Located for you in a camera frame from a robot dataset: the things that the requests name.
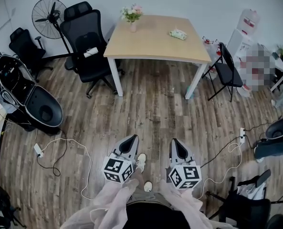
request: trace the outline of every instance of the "fan blade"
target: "fan blade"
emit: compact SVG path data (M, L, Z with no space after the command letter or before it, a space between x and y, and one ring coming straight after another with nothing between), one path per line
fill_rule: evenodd
M54 9L55 9L55 2L54 2L54 3L53 3L53 5L52 5L50 15L53 15L53 13L54 13Z
M35 22L45 22L47 19L39 19L39 20L36 20Z

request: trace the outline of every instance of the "wooden floor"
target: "wooden floor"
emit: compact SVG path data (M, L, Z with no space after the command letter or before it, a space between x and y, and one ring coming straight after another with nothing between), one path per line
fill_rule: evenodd
M61 128L68 138L87 146L93 160L86 196L94 198L105 183L101 165L116 141L131 134L140 138L138 153L146 153L145 180L153 182L157 190L160 179L166 179L169 143L174 137L191 147L198 164L213 158L230 140L239 135L239 128L249 129L261 123L272 122L283 109L275 110L270 100L272 93L265 89L254 92L251 98L242 98L235 91L232 103L226 89L208 102L213 94L210 81L202 79L194 98L185 100L184 94L197 67L183 62L154 60L124 60L126 71L121 84L124 97L112 94L100 84L93 90L92 99L85 95L88 84L81 83L73 71L65 70L65 59L50 64L52 72L45 71L40 85L57 98L64 111ZM266 126L248 132L251 144L263 133ZM34 139L36 132L25 132L18 125L4 134L0 156L0 185L8 191L14 206L21 207L20 218L28 228L59 228L73 213L89 205L80 192L86 183L89 158L83 147L70 142L65 156L56 165L61 176L41 168L36 162ZM39 131L36 142L43 148L57 136ZM65 142L51 144L40 162L51 166L64 152ZM226 170L237 166L238 150L228 153L225 149L213 162L202 168L202 178L221 181ZM283 194L283 156L269 157L261 164L255 162L248 145L242 146L242 164L233 169L227 178L237 181L250 179L271 169L267 184L267 198L277 200ZM205 190L227 196L230 183L208 181ZM193 195L198 198L202 184ZM219 201L204 201L206 215L211 215ZM272 215L283 214L282 205L272 205Z

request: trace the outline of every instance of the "table leg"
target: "table leg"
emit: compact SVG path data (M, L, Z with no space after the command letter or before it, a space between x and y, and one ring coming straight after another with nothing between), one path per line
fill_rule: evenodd
M197 73L195 74L195 76L192 80L192 83L190 85L190 88L186 93L186 96L185 96L186 99L189 99L191 97L191 95L193 94L193 91L197 87L197 84L199 83L199 80L202 77L206 67L207 67L207 64L204 63L198 68Z
M274 89L279 86L279 84L283 81L283 76L277 81L277 83L271 88L271 92L274 91Z
M113 76L113 79L114 79L114 83L115 83L118 95L119 95L119 97L123 97L123 91L122 91L122 87L121 87L121 83L120 83L120 79L119 79L115 60L112 59L112 58L107 58L107 59L108 59L109 67L111 68L112 76Z

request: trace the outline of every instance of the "power strip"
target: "power strip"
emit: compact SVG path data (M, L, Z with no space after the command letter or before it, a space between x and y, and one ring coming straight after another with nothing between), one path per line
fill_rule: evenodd
M41 148L38 144L34 145L34 149L35 149L37 155L40 155L39 156L40 158L44 157L44 153L42 152L42 150L41 150Z
M240 128L240 145L242 145L245 142L245 129Z

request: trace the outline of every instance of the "fan pole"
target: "fan pole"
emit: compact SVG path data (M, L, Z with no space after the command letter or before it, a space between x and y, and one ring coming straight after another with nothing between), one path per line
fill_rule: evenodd
M59 33L60 33L60 35L61 35L61 38L62 38L62 41L64 42L65 47L66 47L68 53L71 54L71 52L69 51L69 48L68 48L68 46L67 46L67 43L66 43L66 41L65 41L65 39L64 39L64 35L63 35L63 33L61 32L61 28L60 28L59 24L58 24L58 23L55 23L54 25L55 25L56 29L59 31Z

